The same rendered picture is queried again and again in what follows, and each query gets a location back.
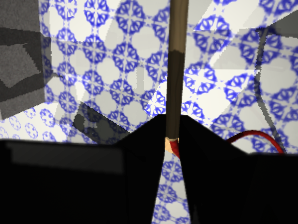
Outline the wooden stick with red string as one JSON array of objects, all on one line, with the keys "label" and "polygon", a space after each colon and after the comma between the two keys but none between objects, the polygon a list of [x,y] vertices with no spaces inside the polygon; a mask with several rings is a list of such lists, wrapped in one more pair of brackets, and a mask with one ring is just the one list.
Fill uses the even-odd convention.
[{"label": "wooden stick with red string", "polygon": [[[185,55],[187,43],[187,17],[189,0],[170,0],[167,92],[166,92],[166,139],[173,153],[179,157],[179,126],[182,108]],[[278,150],[284,153],[278,142],[270,135],[256,130],[238,133],[226,141],[233,142],[250,135],[266,137]]]}]

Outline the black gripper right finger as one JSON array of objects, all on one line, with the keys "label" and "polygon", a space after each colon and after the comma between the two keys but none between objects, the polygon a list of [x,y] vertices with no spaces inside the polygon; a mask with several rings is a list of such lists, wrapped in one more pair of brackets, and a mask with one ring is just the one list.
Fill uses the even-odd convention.
[{"label": "black gripper right finger", "polygon": [[191,224],[258,224],[274,199],[298,199],[298,154],[239,149],[180,116],[179,157]]}]

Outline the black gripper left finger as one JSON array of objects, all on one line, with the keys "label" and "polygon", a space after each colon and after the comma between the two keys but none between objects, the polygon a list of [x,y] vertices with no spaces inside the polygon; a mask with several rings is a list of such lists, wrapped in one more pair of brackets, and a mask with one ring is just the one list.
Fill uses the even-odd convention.
[{"label": "black gripper left finger", "polygon": [[110,224],[152,224],[166,114],[112,145],[0,139],[0,202],[100,210]]}]

